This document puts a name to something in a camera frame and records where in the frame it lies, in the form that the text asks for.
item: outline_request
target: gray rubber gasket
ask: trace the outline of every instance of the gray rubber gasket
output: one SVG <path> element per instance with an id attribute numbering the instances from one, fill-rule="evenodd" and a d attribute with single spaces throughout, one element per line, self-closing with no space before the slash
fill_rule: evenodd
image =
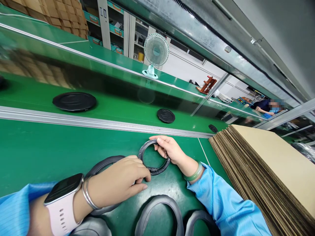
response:
<path id="1" fill-rule="evenodd" d="M 86 217 L 70 236 L 112 236 L 112 232 L 102 218 Z"/>
<path id="2" fill-rule="evenodd" d="M 142 160 L 143 162 L 143 154 L 144 154 L 144 151 L 147 149 L 148 146 L 152 145 L 152 144 L 155 144 L 155 145 L 158 145 L 158 142 L 157 142 L 157 139 L 152 139 L 152 140 L 149 140 L 147 141 L 141 148 L 140 148 L 140 151 L 139 151 L 139 154 L 138 154 L 138 158 L 140 160 Z M 167 159 L 166 161 L 164 162 L 164 164 L 159 167 L 159 168 L 155 168 L 155 167 L 147 167 L 144 162 L 143 164 L 149 169 L 151 175 L 158 175 L 160 173 L 162 173 L 163 171 L 166 170 L 166 168 L 168 167 L 168 165 L 170 164 L 171 162 L 171 159 L 169 158 L 169 156 L 167 156 Z"/>
<path id="3" fill-rule="evenodd" d="M 197 210 L 194 211 L 191 217 L 188 219 L 185 236 L 194 236 L 194 226 L 197 220 L 203 220 L 206 223 L 211 236 L 221 235 L 221 232 L 214 222 L 212 216 L 203 210 Z"/>
<path id="4" fill-rule="evenodd" d="M 106 166 L 108 166 L 111 163 L 115 163 L 121 159 L 125 158 L 125 156 L 111 156 L 108 157 L 106 159 L 104 159 L 103 161 L 100 161 L 99 163 L 97 163 L 84 177 L 84 179 L 87 179 L 90 176 L 94 176 L 100 173 L 100 171 L 105 168 Z M 114 210 L 116 207 L 118 207 L 120 205 L 120 203 L 117 203 L 115 205 L 111 205 L 111 206 L 106 206 L 103 207 L 100 210 L 93 210 L 90 214 L 93 216 L 97 216 L 97 215 L 102 215 L 106 212 L 110 212 L 112 210 Z"/>
<path id="5" fill-rule="evenodd" d="M 148 224 L 152 209 L 158 204 L 168 205 L 175 214 L 177 221 L 177 231 L 176 236 L 184 236 L 184 225 L 183 219 L 181 216 L 180 209 L 174 199 L 170 198 L 167 195 L 158 195 L 155 196 L 143 209 L 141 216 L 138 220 L 135 236 L 142 236 L 144 234 L 145 228 Z"/>

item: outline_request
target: person's left hand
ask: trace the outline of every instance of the person's left hand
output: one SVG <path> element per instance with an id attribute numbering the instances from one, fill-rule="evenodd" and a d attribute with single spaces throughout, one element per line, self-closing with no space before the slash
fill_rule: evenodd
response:
<path id="1" fill-rule="evenodd" d="M 127 156 L 91 177 L 88 192 L 96 206 L 114 205 L 147 189 L 143 178 L 150 182 L 150 171 L 137 156 Z"/>

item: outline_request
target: human hand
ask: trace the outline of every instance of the human hand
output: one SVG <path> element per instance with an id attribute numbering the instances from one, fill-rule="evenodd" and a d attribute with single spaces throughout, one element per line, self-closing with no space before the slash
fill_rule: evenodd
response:
<path id="1" fill-rule="evenodd" d="M 187 157 L 172 137 L 168 137 L 165 135 L 155 135 L 150 137 L 149 139 L 157 139 L 158 145 L 154 145 L 155 151 L 158 151 L 159 154 L 165 159 L 167 153 L 173 164 L 177 165 Z"/>
<path id="2" fill-rule="evenodd" d="M 147 189 L 143 178 L 150 182 L 150 171 L 137 156 L 127 156 L 91 177 L 88 192 L 96 206 L 114 205 Z"/>

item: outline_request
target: jade bangle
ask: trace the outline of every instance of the jade bangle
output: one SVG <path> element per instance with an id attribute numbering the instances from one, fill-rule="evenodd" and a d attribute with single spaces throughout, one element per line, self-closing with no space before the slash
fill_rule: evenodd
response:
<path id="1" fill-rule="evenodd" d="M 196 170 L 196 172 L 192 175 L 192 176 L 186 176 L 185 175 L 185 180 L 191 182 L 191 181 L 194 181 L 195 179 L 197 179 L 201 173 L 201 170 L 202 170 L 202 164 L 200 161 L 198 161 L 198 169 Z"/>

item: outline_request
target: white desk fan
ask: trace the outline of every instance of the white desk fan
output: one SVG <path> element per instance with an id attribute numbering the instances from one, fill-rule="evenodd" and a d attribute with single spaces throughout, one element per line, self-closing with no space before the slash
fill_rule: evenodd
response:
<path id="1" fill-rule="evenodd" d="M 144 42 L 144 55 L 150 65 L 142 73 L 150 78 L 157 79 L 158 76 L 154 73 L 153 66 L 163 65 L 167 61 L 169 53 L 170 49 L 166 39 L 158 33 L 150 34 Z"/>

